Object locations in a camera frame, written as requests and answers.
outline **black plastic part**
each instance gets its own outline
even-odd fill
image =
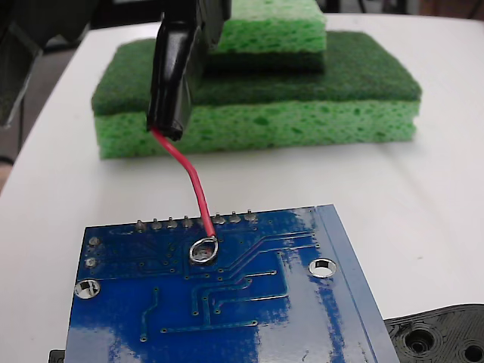
[[[48,363],[64,363],[65,350],[51,350],[48,355]]]
[[[385,321],[401,363],[484,363],[484,305]]]
[[[183,136],[208,51],[219,43],[230,12],[231,0],[166,3],[153,62],[148,130],[158,129],[173,141]]]

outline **plated hole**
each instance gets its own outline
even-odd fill
[[[315,278],[329,278],[336,273],[336,263],[330,259],[315,259],[309,264],[309,272]]]

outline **sponge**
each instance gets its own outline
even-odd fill
[[[154,40],[122,46],[95,92],[102,158],[164,154],[145,131],[153,49]],[[345,32],[327,34],[326,56],[325,75],[207,76],[177,147],[201,153],[411,140],[421,90],[394,57],[370,36]]]
[[[321,72],[325,24],[314,0],[234,1],[207,69]]]

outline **black device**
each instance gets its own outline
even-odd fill
[[[231,0],[160,1],[147,127],[179,140],[206,56],[231,15]],[[0,126],[11,121],[47,41],[78,37],[97,5],[98,0],[0,0]]]

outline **metal pin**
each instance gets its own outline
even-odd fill
[[[85,260],[85,267],[87,268],[94,268],[98,264],[98,261],[94,257],[90,257],[87,260]]]
[[[91,239],[89,239],[88,243],[89,243],[89,246],[96,247],[101,244],[101,240],[97,237],[92,237]]]
[[[247,214],[244,216],[246,221],[255,222],[257,220],[257,215],[252,213],[252,210],[247,210]]]
[[[212,217],[212,220],[216,225],[223,225],[225,223],[224,217],[222,217],[218,213],[215,214],[215,217]]]
[[[136,222],[135,229],[137,232],[144,232],[146,231],[146,225],[141,220],[138,220]]]
[[[235,211],[234,211],[232,212],[232,215],[228,217],[228,221],[230,223],[238,223],[240,222],[240,217],[237,214],[235,214]]]
[[[185,216],[183,218],[183,227],[185,228],[190,228],[194,223],[188,218],[188,216]]]
[[[178,223],[174,221],[172,217],[168,218],[168,222],[166,223],[167,228],[176,228],[177,225]]]
[[[162,225],[161,222],[158,222],[158,219],[153,219],[153,224],[151,225],[152,229],[157,230],[161,229]]]

